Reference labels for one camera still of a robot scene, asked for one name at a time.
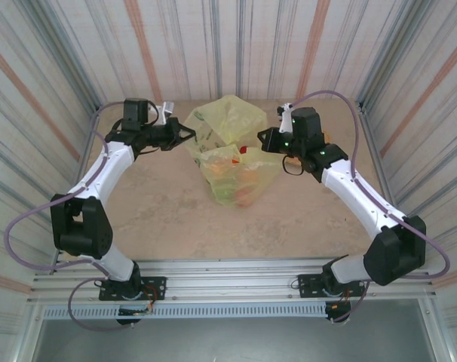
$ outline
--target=corrugated metal wall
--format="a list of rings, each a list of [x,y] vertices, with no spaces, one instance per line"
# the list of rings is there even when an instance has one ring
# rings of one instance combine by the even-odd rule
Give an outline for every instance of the corrugated metal wall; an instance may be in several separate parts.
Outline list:
[[[11,352],[34,275],[7,255],[5,226],[69,189],[94,110],[70,84],[48,34],[25,5],[0,1],[0,360]],[[21,222],[11,240],[23,258],[49,264],[49,211]]]
[[[457,0],[421,5],[364,101],[397,204],[426,221],[452,261],[434,285],[457,344]],[[428,258],[440,260],[434,250]]]
[[[44,0],[99,98],[354,98],[409,0]]]

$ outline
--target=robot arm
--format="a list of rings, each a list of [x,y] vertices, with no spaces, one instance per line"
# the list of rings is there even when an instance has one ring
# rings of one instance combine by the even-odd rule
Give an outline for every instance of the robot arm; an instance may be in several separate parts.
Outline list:
[[[193,130],[179,124],[177,118],[168,118],[172,111],[172,102],[156,106],[148,100],[126,99],[123,118],[115,123],[105,138],[108,154],[103,149],[90,170],[69,193],[85,186],[107,157],[102,171],[75,198],[51,208],[56,247],[101,265],[109,273],[114,289],[127,298],[140,292],[140,271],[136,263],[123,255],[112,242],[113,231],[104,207],[123,172],[145,147],[170,151],[195,135]],[[152,124],[148,123],[148,112],[158,115]],[[63,196],[55,195],[52,201]]]
[[[341,293],[352,281],[375,281],[386,285],[425,263],[425,241],[388,217],[390,213],[425,233],[418,216],[406,217],[387,202],[356,172],[357,180],[388,212],[380,210],[357,187],[348,156],[335,144],[325,143],[321,119],[313,108],[278,108],[281,126],[258,134],[262,150],[298,158],[302,169],[336,193],[363,224],[373,240],[364,255],[345,256],[323,267],[323,288],[331,295]]]

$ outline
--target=beige table surface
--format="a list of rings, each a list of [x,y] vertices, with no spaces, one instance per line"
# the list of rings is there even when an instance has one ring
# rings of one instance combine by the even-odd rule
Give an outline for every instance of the beige table surface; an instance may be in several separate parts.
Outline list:
[[[176,102],[174,116],[188,114],[207,101]],[[282,100],[251,102],[278,124]],[[312,100],[323,129],[349,155],[354,126],[339,100]],[[107,109],[98,130],[106,134],[121,117],[122,106]],[[379,190],[361,131],[357,169]],[[96,140],[89,166],[101,150]],[[144,259],[225,259],[340,256],[359,253],[370,244],[351,211],[311,175],[281,172],[260,199],[248,208],[218,205],[184,146],[140,156],[120,178],[109,197],[107,214],[115,243],[128,257]]]

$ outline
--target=yellow plastic bag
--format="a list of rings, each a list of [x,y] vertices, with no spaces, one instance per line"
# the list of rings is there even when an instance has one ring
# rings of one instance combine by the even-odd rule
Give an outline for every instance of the yellow plastic bag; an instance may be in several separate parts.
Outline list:
[[[194,109],[184,125],[197,133],[186,147],[222,205],[252,204],[281,171],[282,156],[263,152],[257,139],[267,115],[236,96]]]

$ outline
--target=floor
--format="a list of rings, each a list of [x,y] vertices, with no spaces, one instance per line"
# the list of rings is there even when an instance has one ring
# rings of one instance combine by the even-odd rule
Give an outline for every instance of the floor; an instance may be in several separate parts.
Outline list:
[[[176,102],[173,115],[184,121],[205,103]],[[267,112],[269,125],[278,124],[276,108],[283,103],[253,101]],[[303,106],[316,108],[331,142],[351,155],[354,126],[347,106],[339,100],[312,100]],[[106,110],[98,130],[106,134],[121,113],[121,106]],[[100,149],[96,140],[90,163]],[[363,137],[359,150],[357,169],[379,189]],[[337,196],[308,174],[281,172],[247,208],[218,205],[183,146],[140,156],[120,178],[107,214],[118,248],[138,260],[340,256],[364,252],[371,242]]]
[[[94,333],[71,321],[45,321],[33,360],[435,361],[412,299],[367,301],[342,326],[324,318],[163,319]]]

